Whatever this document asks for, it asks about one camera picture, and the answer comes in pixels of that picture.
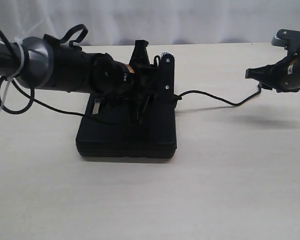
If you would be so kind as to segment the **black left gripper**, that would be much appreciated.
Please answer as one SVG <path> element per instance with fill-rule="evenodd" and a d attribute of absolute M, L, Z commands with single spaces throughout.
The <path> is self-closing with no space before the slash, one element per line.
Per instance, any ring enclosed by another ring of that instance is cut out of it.
<path fill-rule="evenodd" d="M 136 40 L 128 64 L 134 71 L 133 85 L 127 97 L 129 125 L 145 123 L 159 104 L 159 70 L 162 57 L 155 55 L 153 62 L 150 62 L 148 45 L 147 40 Z"/>

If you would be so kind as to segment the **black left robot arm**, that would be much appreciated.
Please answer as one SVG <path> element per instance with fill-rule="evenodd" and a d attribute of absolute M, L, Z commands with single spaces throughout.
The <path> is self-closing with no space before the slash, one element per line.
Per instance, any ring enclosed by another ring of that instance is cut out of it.
<path fill-rule="evenodd" d="M 101 103 L 131 105 L 134 120 L 139 120 L 151 100 L 160 94 L 160 57 L 150 63 L 148 42 L 137 40 L 129 63 L 115 60 L 108 53 L 87 53 L 80 46 L 46 35 L 27 37 L 22 42 L 0 40 L 0 110 L 20 115 L 37 102 L 35 90 L 95 94 Z M 28 99 L 21 110 L 9 109 L 7 90 L 14 85 Z"/>

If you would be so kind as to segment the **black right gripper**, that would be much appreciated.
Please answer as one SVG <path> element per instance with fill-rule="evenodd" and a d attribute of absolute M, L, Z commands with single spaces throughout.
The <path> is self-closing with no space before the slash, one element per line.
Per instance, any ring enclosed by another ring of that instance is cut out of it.
<path fill-rule="evenodd" d="M 289 69 L 293 70 L 294 64 L 299 58 L 299 56 L 286 56 L 275 64 L 248 68 L 245 70 L 245 78 L 258 81 L 260 87 L 266 90 L 275 90 L 278 93 L 296 93 L 300 90 L 299 87 L 294 86 L 297 77 L 294 76 L 291 80 L 290 77 L 293 74 L 288 71 Z"/>

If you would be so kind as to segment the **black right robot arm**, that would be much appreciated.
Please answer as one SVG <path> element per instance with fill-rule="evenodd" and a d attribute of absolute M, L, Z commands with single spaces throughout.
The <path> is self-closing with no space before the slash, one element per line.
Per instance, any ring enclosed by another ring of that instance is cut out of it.
<path fill-rule="evenodd" d="M 300 55 L 286 56 L 275 64 L 248 68 L 245 78 L 258 81 L 266 90 L 297 93 L 300 91 Z"/>

